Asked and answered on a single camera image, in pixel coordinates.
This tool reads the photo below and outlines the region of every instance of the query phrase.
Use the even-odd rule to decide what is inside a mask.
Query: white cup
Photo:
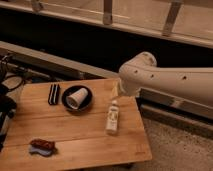
[[[87,89],[81,88],[78,91],[66,97],[67,104],[73,109],[78,109],[81,103],[87,97],[87,95],[88,95]]]

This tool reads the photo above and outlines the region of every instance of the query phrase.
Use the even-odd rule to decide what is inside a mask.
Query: wooden tabletop
[[[25,85],[0,153],[0,170],[67,170],[150,160],[152,155],[133,97],[118,99],[118,135],[105,132],[115,81],[59,82],[61,95],[73,85],[91,89],[92,105],[78,116],[67,111],[61,100],[56,106],[48,104],[50,83]],[[57,154],[30,155],[29,142],[34,138],[55,141]]]

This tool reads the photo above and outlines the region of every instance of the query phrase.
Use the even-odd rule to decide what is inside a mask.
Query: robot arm
[[[158,68],[155,57],[142,52],[120,67],[119,76],[120,95],[137,96],[143,89],[172,97],[173,107],[187,102],[213,109],[212,68]]]

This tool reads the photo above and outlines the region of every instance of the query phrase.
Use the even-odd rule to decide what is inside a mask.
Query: black and white object
[[[57,105],[60,93],[60,86],[59,84],[52,84],[50,87],[50,93],[48,98],[48,103],[50,105]]]

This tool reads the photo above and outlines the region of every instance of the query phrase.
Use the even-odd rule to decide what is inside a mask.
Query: bottle cap
[[[113,105],[113,106],[117,106],[117,105],[118,105],[117,100],[113,100],[113,101],[112,101],[112,105]]]

